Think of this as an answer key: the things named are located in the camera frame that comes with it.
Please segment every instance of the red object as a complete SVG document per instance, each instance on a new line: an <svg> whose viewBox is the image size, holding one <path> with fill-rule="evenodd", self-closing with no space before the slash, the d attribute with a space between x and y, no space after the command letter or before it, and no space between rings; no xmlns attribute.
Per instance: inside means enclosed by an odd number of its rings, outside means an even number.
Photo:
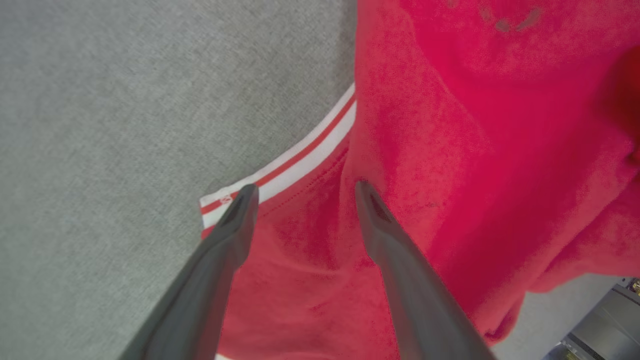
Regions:
<svg viewBox="0 0 640 360"><path fill-rule="evenodd" d="M393 359L354 186L373 184L489 344L525 291L640 275L638 1L360 1L356 120L260 205L219 351Z"/></svg>

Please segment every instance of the red garment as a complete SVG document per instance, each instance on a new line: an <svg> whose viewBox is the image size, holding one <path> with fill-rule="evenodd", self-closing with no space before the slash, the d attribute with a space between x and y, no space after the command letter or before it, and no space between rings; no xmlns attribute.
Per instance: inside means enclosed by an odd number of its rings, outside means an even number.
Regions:
<svg viewBox="0 0 640 360"><path fill-rule="evenodd" d="M260 205L220 353L398 357L359 179L489 344L525 291L640 275L637 44L638 1L360 1L355 123Z"/></svg>

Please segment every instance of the red stripe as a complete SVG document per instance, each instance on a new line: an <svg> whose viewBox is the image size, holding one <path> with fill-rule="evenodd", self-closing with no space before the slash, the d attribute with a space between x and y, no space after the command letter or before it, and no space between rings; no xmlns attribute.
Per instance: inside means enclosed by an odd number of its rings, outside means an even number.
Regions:
<svg viewBox="0 0 640 360"><path fill-rule="evenodd" d="M304 149L302 149L302 151L300 151L299 153L295 154L291 159L287 160L284 164L280 165L274 171L272 171L272 172L266 174L265 176L263 176L262 178L258 179L258 181L256 181L255 184L258 187L260 187L260 186L270 182L276 176L282 174L288 168L292 167L295 163L297 163L298 161L302 160L302 158L304 158L305 156L309 155L309 153L312 152L318 145L320 145L320 143L327 136L329 136L331 131L333 129L335 129L336 126L338 126L338 124L340 123L340 120L342 120L342 118L344 117L344 114L346 114L347 111L349 111L349 109L350 109L351 105L353 105L354 101L355 101L355 94L353 94L349 98L349 101L347 101L347 103L342 107L340 112L335 116L335 118L333 118L333 120L322 131L322 133L320 133L320 135L317 138L314 139L314 141L312 141L309 145L307 145ZM231 194L231 198L235 199L237 194L238 194L238 192L234 192L233 194ZM222 202L220 202L220 200L216 200L216 201L210 203L209 205L206 205L206 206L203 206L202 208L200 208L200 212L204 215L206 213L209 213L209 212L217 209L221 205L222 205ZM211 231L212 228L213 227L210 227L209 229L206 229L203 232L203 238L206 237L205 233L209 234L209 232Z"/></svg>

